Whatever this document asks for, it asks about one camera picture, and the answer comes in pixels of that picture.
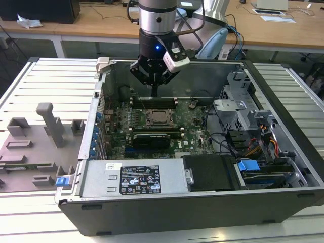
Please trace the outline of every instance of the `metal bracket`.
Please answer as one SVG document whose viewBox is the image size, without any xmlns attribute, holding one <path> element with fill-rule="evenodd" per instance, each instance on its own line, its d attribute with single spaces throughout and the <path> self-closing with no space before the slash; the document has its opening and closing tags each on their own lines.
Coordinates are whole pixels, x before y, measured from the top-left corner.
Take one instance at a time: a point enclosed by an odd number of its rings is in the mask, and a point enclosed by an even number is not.
<svg viewBox="0 0 324 243">
<path fill-rule="evenodd" d="M 112 64 L 112 61 L 109 57 L 99 57 L 97 59 L 96 63 L 96 70 L 97 73 L 104 73 L 108 70 L 110 70 L 110 65 Z"/>
<path fill-rule="evenodd" d="M 246 79 L 246 76 L 245 72 L 231 72 L 227 76 L 227 81 L 231 87 L 247 89 L 251 81 Z"/>
<path fill-rule="evenodd" d="M 273 117 L 270 110 L 251 110 L 248 113 L 250 127 L 256 127 L 258 125 L 257 119 L 268 119 L 269 117 Z"/>
</svg>

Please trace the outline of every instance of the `laptop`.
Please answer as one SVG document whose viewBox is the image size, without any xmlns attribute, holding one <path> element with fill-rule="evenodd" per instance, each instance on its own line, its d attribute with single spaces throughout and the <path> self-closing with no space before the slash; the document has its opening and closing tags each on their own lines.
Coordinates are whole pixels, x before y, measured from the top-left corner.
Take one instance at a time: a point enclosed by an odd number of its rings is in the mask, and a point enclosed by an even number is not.
<svg viewBox="0 0 324 243">
<path fill-rule="evenodd" d="M 256 9 L 288 10 L 288 0 L 258 0 L 251 4 Z"/>
</svg>

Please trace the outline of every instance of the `power supply label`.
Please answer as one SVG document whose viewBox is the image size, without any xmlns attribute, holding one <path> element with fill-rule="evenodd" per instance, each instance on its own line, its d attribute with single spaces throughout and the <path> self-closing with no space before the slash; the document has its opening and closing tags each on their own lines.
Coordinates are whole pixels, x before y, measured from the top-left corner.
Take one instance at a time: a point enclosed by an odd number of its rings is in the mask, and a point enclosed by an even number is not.
<svg viewBox="0 0 324 243">
<path fill-rule="evenodd" d="M 161 193 L 158 166 L 122 166 L 120 169 L 121 195 Z"/>
</svg>

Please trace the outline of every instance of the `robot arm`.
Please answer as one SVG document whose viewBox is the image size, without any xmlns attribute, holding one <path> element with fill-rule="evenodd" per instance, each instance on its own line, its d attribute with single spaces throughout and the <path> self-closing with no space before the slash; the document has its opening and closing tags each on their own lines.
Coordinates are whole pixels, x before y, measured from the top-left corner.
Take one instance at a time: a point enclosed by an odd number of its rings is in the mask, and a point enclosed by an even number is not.
<svg viewBox="0 0 324 243">
<path fill-rule="evenodd" d="M 196 18 L 201 23 L 199 27 L 176 33 L 173 29 L 177 0 L 139 0 L 139 20 L 131 19 L 128 13 L 128 18 L 140 25 L 140 53 L 138 60 L 131 65 L 130 72 L 142 84 L 152 86 L 152 97 L 157 96 L 158 86 L 167 84 L 180 70 L 189 65 L 189 57 L 178 37 L 201 30 L 205 19 L 208 21 L 204 1 L 201 2 Z M 214 5 L 224 0 L 205 0 L 205 2 Z"/>
</svg>

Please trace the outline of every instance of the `desk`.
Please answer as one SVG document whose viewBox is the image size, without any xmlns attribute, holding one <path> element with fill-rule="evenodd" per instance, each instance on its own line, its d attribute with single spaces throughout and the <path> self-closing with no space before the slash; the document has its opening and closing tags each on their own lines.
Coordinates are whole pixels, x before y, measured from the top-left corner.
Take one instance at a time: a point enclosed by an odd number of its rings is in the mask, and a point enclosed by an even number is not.
<svg viewBox="0 0 324 243">
<path fill-rule="evenodd" d="M 258 15 L 252 15 L 243 8 L 237 8 L 238 0 L 230 0 L 226 14 L 236 18 L 237 29 L 245 38 L 245 49 L 324 53 L 324 4 L 313 3 L 310 10 L 315 16 L 292 12 L 296 23 L 266 22 Z M 306 8 L 308 3 L 289 1 L 290 8 Z M 122 5 L 110 7 L 82 7 L 73 25 L 44 23 L 44 27 L 27 30 L 16 22 L 0 21 L 3 28 L 13 38 L 49 39 L 53 42 L 57 56 L 65 58 L 62 41 L 107 42 L 107 43 L 139 43 L 137 25 L 131 24 L 126 18 L 126 8 Z M 243 5 L 252 10 L 250 0 Z M 231 17 L 228 23 L 234 25 Z M 230 34 L 225 49 L 232 48 L 235 36 Z"/>
<path fill-rule="evenodd" d="M 236 18 L 238 31 L 245 38 L 245 49 L 248 50 L 267 50 L 284 52 L 310 52 L 324 53 L 324 11 L 321 7 L 324 4 L 313 3 L 309 10 L 312 10 L 315 16 L 309 16 L 300 11 L 293 11 L 296 23 L 266 22 L 260 15 L 253 13 L 251 0 L 246 4 L 240 5 L 238 1 L 231 0 L 226 14 L 233 14 Z M 307 8 L 309 3 L 289 1 L 290 8 Z M 232 17 L 227 17 L 228 24 L 234 26 Z M 229 43 L 235 42 L 235 35 L 230 34 L 224 45 L 225 49 L 231 49 Z"/>
</svg>

